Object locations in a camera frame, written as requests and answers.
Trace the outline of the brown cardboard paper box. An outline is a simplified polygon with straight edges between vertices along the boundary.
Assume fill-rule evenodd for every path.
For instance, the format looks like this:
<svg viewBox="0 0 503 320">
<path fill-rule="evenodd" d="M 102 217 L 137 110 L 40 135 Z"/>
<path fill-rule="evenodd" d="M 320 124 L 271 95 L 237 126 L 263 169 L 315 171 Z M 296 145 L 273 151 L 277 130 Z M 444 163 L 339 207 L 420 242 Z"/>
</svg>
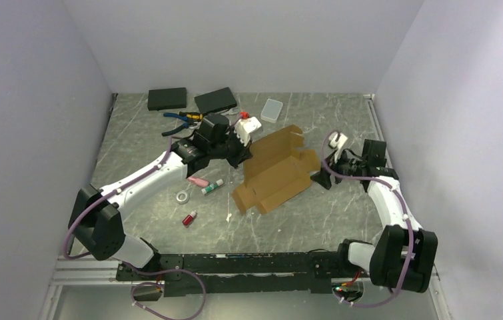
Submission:
<svg viewBox="0 0 503 320">
<path fill-rule="evenodd" d="M 232 198 L 240 213 L 255 208 L 266 214 L 308 189 L 310 174 L 320 169 L 314 149 L 304 147 L 303 131 L 289 125 L 251 145 L 252 158 L 244 161 L 244 181 Z"/>
</svg>

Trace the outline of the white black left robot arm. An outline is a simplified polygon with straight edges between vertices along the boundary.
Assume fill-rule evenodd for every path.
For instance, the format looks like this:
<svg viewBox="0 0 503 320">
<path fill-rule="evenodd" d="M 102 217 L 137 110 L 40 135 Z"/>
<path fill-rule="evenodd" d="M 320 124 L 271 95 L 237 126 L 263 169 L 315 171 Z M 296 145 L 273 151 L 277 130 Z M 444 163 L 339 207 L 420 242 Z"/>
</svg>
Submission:
<svg viewBox="0 0 503 320">
<path fill-rule="evenodd" d="M 237 168 L 250 159 L 252 136 L 262 129 L 256 117 L 239 115 L 230 121 L 211 113 L 187 136 L 170 137 L 154 161 L 129 176 L 100 189 L 86 185 L 78 193 L 63 242 L 63 254 L 71 259 L 69 244 L 78 240 L 98 261 L 116 259 L 129 265 L 144 280 L 160 271 L 161 255 L 148 241 L 127 234 L 124 218 L 149 197 L 224 159 Z"/>
</svg>

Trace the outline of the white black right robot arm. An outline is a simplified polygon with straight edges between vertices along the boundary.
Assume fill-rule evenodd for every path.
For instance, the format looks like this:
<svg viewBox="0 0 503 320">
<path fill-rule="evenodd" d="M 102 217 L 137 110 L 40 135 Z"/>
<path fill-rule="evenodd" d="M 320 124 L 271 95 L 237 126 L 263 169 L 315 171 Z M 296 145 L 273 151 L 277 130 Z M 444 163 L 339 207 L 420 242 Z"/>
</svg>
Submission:
<svg viewBox="0 0 503 320">
<path fill-rule="evenodd" d="M 438 247 L 435 233 L 425 230 L 411 213 L 397 172 L 386 158 L 386 142 L 367 139 L 361 154 L 346 147 L 338 131 L 324 140 L 332 152 L 311 180 L 325 189 L 345 179 L 359 181 L 378 213 L 382 230 L 375 243 L 345 239 L 338 247 L 337 271 L 351 277 L 366 271 L 372 284 L 423 293 L 428 289 Z"/>
</svg>

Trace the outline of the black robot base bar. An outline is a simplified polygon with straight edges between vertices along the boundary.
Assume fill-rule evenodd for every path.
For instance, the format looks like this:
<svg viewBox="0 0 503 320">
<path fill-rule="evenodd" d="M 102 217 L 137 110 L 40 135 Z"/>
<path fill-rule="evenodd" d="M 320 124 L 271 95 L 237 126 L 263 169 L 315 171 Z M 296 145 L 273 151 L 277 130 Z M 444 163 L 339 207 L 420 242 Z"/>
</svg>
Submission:
<svg viewBox="0 0 503 320">
<path fill-rule="evenodd" d="M 287 253 L 163 254 L 142 273 L 120 263 L 118 282 L 164 283 L 165 297 L 207 293 L 308 291 L 329 294 L 342 282 L 364 273 L 336 251 Z"/>
</svg>

